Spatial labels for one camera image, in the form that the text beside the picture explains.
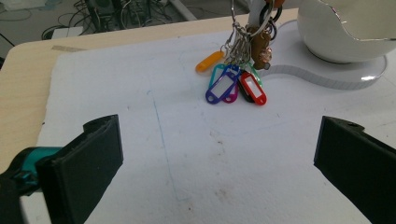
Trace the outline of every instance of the key tag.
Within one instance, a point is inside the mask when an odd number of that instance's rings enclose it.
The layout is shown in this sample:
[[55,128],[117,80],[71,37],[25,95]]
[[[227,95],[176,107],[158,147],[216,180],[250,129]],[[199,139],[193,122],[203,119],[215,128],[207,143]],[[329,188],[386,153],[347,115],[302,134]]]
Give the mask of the key tag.
[[244,72],[241,75],[241,83],[244,86],[244,89],[254,100],[254,103],[256,103],[256,105],[265,105],[265,103],[267,102],[267,96],[265,95],[262,87],[253,75],[248,72]]
[[224,52],[219,50],[207,56],[200,63],[195,66],[195,71],[204,72],[207,68],[220,61],[224,57]]
[[240,68],[238,65],[227,65],[221,76],[210,86],[209,90],[206,91],[205,98],[207,102],[215,105],[229,96],[239,76]]
[[[221,74],[224,72],[225,67],[226,67],[226,65],[224,63],[220,63],[213,68],[212,77],[210,78],[210,81],[209,81],[209,88],[213,85],[213,82],[215,80],[219,79]],[[238,86],[235,85],[233,87],[233,89],[231,90],[230,94],[226,98],[224,98],[222,101],[227,104],[230,104],[230,103],[233,103],[237,98],[238,98]]]
[[245,91],[244,86],[241,83],[241,80],[238,79],[238,89],[241,91],[242,96],[244,97],[244,99],[248,102],[248,103],[252,103],[254,104],[254,100],[253,98],[251,98],[251,96],[248,94],[247,91]]

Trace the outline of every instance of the purple key tag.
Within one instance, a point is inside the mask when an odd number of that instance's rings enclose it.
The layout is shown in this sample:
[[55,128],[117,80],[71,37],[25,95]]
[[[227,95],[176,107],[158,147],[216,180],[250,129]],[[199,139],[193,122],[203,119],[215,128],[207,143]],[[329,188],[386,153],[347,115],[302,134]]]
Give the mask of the purple key tag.
[[236,85],[241,74],[241,70],[238,65],[229,64],[224,68],[224,72],[216,80],[215,83],[206,91],[205,98],[208,103],[215,105],[227,96]]

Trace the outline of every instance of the blue key tag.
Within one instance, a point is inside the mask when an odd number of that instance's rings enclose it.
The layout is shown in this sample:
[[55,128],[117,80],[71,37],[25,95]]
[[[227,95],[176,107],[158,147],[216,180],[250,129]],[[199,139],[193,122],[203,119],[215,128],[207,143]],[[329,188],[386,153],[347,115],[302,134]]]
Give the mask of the blue key tag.
[[226,65],[224,63],[219,63],[213,68],[212,77],[210,77],[208,88],[210,88],[213,85],[213,82],[215,82],[216,80],[219,79],[219,77],[223,73],[225,67],[226,67]]
[[241,70],[238,65],[227,65],[221,76],[213,83],[209,90],[206,91],[205,98],[207,102],[214,105],[226,98],[236,85],[240,72]]

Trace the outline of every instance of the wooden table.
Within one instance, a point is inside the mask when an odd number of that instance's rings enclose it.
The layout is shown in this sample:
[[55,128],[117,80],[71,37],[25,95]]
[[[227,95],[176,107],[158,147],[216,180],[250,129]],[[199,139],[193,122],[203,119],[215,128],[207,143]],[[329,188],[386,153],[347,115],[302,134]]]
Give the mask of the wooden table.
[[[294,20],[297,9],[284,10],[278,22]],[[248,15],[239,16],[246,24]],[[231,30],[230,17],[186,21],[111,33],[25,43],[13,48],[0,71],[0,172],[26,147],[34,147],[46,114],[50,77],[59,55],[149,42],[177,36]]]

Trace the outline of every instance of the red key tag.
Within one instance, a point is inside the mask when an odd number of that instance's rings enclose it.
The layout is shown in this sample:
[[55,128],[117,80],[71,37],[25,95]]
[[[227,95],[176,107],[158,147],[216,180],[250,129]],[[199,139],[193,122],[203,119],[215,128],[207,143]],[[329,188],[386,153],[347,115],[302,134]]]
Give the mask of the red key tag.
[[244,72],[241,75],[241,83],[248,94],[253,98],[256,105],[265,105],[267,102],[267,96],[265,95],[262,87],[260,87],[257,79],[248,72]]

